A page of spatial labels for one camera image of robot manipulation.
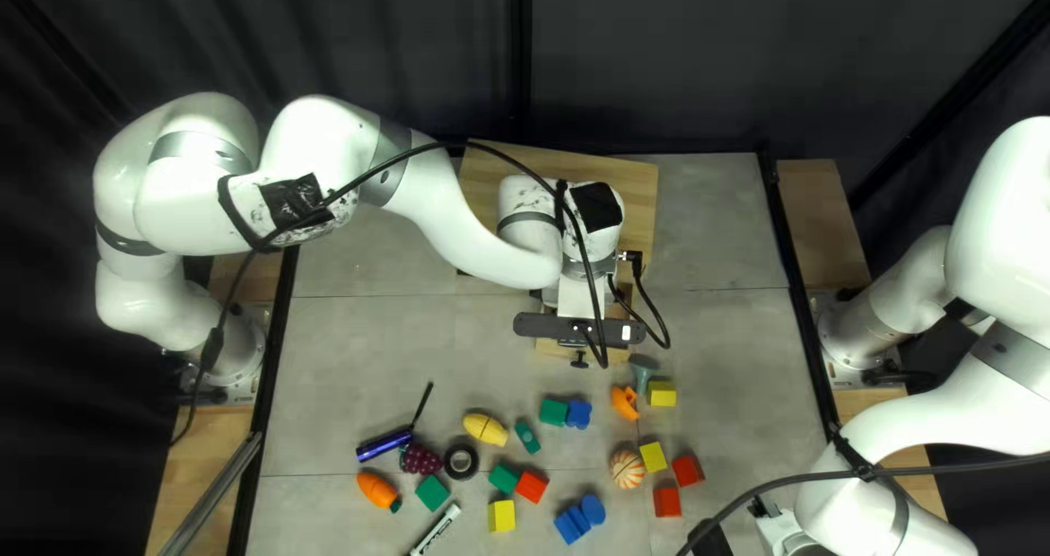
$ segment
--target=toy fruit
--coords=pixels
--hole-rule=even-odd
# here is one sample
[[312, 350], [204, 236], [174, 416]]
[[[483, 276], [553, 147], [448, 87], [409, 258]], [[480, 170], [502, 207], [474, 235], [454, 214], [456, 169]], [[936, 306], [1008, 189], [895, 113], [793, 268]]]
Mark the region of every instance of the toy fruit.
[[357, 486], [361, 487], [361, 492], [372, 505], [380, 509], [390, 509], [391, 513], [397, 513], [397, 510], [401, 509], [397, 491], [379, 476], [371, 472], [361, 472], [357, 475]]
[[646, 476], [646, 465], [638, 454], [630, 450], [621, 450], [609, 461], [609, 474], [617, 487], [636, 489], [642, 485], [642, 478]]
[[401, 454], [401, 470], [410, 474], [422, 474], [429, 476], [437, 473], [444, 464], [438, 454], [427, 450], [419, 444], [412, 444], [404, 453]]
[[628, 421], [637, 421], [638, 411], [634, 410], [632, 406], [637, 398], [638, 395], [634, 393], [634, 390], [631, 390], [630, 386], [614, 387], [612, 388], [612, 408], [616, 409], [620, 416]]
[[490, 416], [467, 414], [463, 418], [463, 428], [480, 442], [501, 448], [507, 445], [507, 430]]

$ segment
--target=black electrical tape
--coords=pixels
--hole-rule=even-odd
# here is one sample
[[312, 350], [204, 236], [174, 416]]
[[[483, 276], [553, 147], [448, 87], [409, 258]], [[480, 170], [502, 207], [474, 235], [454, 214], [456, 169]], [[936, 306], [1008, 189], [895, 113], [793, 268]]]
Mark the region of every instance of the black electrical tape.
[[[453, 466], [456, 462], [462, 462], [463, 454], [468, 458], [466, 468]], [[478, 452], [466, 444], [459, 444], [448, 448], [445, 452], [445, 474], [453, 480], [466, 480], [472, 478], [478, 473]]]

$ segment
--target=marker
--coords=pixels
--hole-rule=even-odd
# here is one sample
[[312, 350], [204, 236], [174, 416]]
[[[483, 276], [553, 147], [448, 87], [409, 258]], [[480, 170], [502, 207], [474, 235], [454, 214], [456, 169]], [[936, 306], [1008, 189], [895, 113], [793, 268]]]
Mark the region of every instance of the marker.
[[459, 514], [460, 514], [459, 505], [456, 505], [455, 502], [449, 505], [448, 509], [445, 510], [445, 514], [441, 516], [441, 519], [437, 523], [435, 523], [433, 528], [430, 528], [430, 532], [426, 534], [426, 537], [424, 537], [419, 543], [417, 543], [416, 548], [412, 549], [412, 552], [408, 553], [408, 556], [423, 556], [423, 553], [425, 553], [430, 548], [430, 544], [434, 543], [434, 540], [441, 537], [441, 534], [443, 534], [445, 530], [448, 529], [448, 526], [450, 526], [453, 521], [456, 520], [456, 517], [459, 517]]

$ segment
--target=yellow block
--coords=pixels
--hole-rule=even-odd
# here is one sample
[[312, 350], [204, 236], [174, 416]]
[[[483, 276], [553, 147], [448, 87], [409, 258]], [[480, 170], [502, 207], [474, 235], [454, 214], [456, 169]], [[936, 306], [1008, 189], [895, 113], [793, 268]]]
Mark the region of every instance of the yellow block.
[[663, 380], [649, 383], [649, 406], [673, 407], [677, 402], [674, 384]]
[[642, 453], [642, 462], [646, 463], [646, 470], [650, 472], [667, 470], [667, 458], [664, 457], [664, 450], [660, 449], [659, 442], [646, 444], [638, 448], [638, 452]]
[[488, 506], [488, 531], [514, 531], [514, 501], [497, 500]]

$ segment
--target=green block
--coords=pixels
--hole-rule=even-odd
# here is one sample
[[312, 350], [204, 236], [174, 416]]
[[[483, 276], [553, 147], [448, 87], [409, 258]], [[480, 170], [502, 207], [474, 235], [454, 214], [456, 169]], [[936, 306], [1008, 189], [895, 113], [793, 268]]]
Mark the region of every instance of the green block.
[[492, 483], [492, 486], [501, 491], [512, 494], [514, 489], [518, 488], [518, 479], [521, 477], [521, 474], [500, 464], [488, 475], [488, 482]]
[[448, 498], [448, 489], [441, 484], [437, 476], [430, 474], [423, 480], [422, 485], [416, 489], [416, 496], [423, 501], [423, 505], [434, 513], [441, 508], [441, 505]]
[[528, 428], [528, 424], [524, 421], [519, 421], [518, 424], [514, 425], [514, 432], [518, 433], [522, 444], [525, 445], [525, 449], [528, 450], [530, 454], [540, 451], [540, 441], [536, 439], [532, 430]]
[[540, 422], [554, 427], [565, 427], [565, 418], [569, 414], [569, 405], [558, 401], [544, 401], [540, 405]]

